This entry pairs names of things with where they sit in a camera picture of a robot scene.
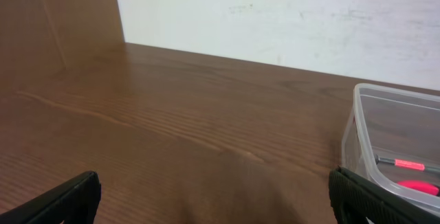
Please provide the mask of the clear plastic container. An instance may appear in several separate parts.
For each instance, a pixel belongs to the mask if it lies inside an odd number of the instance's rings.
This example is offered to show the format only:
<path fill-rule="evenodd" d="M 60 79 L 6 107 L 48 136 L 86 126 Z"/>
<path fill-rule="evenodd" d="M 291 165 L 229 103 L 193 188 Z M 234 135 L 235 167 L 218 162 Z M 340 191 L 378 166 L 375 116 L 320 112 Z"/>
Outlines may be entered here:
<path fill-rule="evenodd" d="M 439 196 L 398 184 L 425 181 L 439 186 L 439 174 L 375 163 L 374 155 L 439 167 L 439 96 L 361 83 L 341 145 L 342 166 L 434 215 Z"/>

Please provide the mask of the red handled pliers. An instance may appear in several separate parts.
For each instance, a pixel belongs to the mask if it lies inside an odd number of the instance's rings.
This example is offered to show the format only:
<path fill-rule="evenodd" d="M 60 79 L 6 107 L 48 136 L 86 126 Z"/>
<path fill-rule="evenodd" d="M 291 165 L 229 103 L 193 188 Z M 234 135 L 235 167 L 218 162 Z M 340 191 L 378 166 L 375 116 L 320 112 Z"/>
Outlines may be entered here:
<path fill-rule="evenodd" d="M 439 196 L 439 186 L 436 186 L 434 184 L 425 181 L 407 180 L 407 181 L 399 181 L 398 184 L 436 197 Z"/>

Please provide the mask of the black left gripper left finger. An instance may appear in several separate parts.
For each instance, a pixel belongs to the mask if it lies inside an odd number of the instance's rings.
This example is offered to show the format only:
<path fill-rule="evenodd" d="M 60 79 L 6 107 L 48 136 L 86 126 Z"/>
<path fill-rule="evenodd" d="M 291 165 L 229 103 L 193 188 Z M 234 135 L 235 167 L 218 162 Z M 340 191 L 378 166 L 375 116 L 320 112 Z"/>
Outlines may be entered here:
<path fill-rule="evenodd" d="M 9 224 L 93 224 L 101 200 L 94 171 L 83 172 L 44 194 L 1 215 Z"/>

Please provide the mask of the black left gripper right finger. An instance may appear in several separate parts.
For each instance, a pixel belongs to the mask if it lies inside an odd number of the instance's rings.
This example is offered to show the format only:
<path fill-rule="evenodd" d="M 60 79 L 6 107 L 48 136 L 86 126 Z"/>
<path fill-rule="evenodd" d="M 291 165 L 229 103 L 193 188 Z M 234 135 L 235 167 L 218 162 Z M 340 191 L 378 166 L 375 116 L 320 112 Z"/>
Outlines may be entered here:
<path fill-rule="evenodd" d="M 338 224 L 439 224 L 439 217 L 346 168 L 329 173 L 329 198 Z"/>

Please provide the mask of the small hammer black handle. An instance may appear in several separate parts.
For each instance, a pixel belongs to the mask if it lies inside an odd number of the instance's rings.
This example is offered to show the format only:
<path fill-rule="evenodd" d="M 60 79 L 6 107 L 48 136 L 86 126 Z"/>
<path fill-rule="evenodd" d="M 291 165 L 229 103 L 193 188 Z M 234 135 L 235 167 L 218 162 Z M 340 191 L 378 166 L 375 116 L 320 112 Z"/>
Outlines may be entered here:
<path fill-rule="evenodd" d="M 422 172 L 429 172 L 432 174 L 439 174 L 439 167 L 435 166 L 427 166 L 422 163 L 414 162 L 414 161 L 407 161 L 403 159 L 391 159 L 387 157 L 380 157 L 379 155 L 374 155 L 375 163 L 383 163 L 383 164 L 390 164 L 396 167 L 400 168 L 406 168 L 411 170 L 418 170 Z"/>

